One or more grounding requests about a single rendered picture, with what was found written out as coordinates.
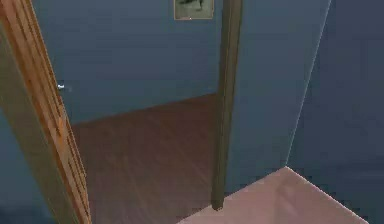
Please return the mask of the framed picture with dark figure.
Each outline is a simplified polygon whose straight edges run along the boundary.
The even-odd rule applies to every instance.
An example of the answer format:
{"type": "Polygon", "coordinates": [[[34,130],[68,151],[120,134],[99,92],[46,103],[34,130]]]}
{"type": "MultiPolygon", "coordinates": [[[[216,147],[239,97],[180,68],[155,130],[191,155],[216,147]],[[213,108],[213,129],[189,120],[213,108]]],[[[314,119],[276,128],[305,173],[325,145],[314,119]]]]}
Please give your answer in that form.
{"type": "Polygon", "coordinates": [[[214,0],[174,0],[176,20],[212,19],[214,0]]]}

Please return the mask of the orange wooden room door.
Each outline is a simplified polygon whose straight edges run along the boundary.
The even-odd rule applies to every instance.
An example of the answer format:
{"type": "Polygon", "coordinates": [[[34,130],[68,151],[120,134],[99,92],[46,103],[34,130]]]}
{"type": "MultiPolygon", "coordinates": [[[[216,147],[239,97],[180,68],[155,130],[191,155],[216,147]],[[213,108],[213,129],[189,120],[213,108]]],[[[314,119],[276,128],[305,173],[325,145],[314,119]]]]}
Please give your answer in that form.
{"type": "Polygon", "coordinates": [[[57,224],[92,224],[86,172],[32,0],[0,0],[0,108],[57,224]]]}

